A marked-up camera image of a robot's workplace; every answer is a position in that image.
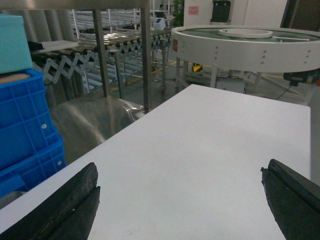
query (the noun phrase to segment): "rotating table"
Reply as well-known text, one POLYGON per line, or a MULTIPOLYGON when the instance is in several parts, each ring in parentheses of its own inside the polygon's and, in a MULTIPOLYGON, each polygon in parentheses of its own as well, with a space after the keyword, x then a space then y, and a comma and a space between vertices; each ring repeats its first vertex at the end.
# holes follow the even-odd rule
POLYGON ((178 27, 171 32, 177 68, 180 67, 180 59, 184 64, 192 62, 212 66, 211 87, 216 86, 221 68, 256 73, 253 88, 257 90, 261 73, 304 72, 320 67, 319 32, 232 25, 178 27), (223 30, 236 31, 238 35, 224 35, 223 30), (247 30, 272 32, 272 36, 250 38, 242 34, 247 30))

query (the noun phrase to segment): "table surface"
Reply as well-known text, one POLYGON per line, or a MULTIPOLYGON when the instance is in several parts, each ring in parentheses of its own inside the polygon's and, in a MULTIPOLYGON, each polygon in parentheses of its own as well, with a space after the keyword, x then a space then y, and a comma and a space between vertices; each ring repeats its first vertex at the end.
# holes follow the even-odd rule
POLYGON ((284 240, 261 167, 310 179, 310 108, 191 85, 0 210, 0 233, 89 162, 92 240, 284 240))

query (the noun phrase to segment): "stacked crate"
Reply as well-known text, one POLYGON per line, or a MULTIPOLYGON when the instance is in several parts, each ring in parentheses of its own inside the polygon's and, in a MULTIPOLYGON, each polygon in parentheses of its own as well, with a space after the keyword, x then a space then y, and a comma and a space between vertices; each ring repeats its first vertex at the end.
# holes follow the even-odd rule
POLYGON ((30 69, 21 16, 0 15, 0 58, 1 198, 32 189, 66 162, 46 102, 43 74, 30 69))

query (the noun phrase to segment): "concrete floor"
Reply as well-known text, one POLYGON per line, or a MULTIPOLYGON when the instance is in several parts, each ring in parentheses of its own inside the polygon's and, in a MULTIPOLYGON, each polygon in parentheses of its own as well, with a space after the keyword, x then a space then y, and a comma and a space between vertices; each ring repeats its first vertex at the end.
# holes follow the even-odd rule
MULTIPOLYGON (((174 65, 174 61, 169 61, 169 65, 174 65)), ((162 79, 162 71, 157 69, 152 74, 152 78, 156 80, 162 79)), ((162 86, 159 81, 152 81, 152 108, 156 108, 166 100, 176 94, 175 90, 175 67, 166 67, 166 90, 164 95, 161 94, 162 86)), ((112 83, 112 95, 119 97, 116 83, 112 83)), ((139 105, 143 105, 143 85, 142 78, 131 78, 129 84, 124 86, 124 99, 139 105)), ((320 148, 318 142, 320 140, 320 87, 316 87, 312 99, 310 101, 311 108, 311 180, 320 185, 320 148)))

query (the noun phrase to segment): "stainless steel shelf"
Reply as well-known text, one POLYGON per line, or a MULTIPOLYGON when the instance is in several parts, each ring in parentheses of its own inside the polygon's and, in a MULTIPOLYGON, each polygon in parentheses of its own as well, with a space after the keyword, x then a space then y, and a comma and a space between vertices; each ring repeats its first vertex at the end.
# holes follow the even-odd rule
POLYGON ((151 106, 151 39, 149 0, 0 0, 0 10, 92 10, 104 96, 110 95, 108 67, 100 9, 141 9, 144 111, 151 106))

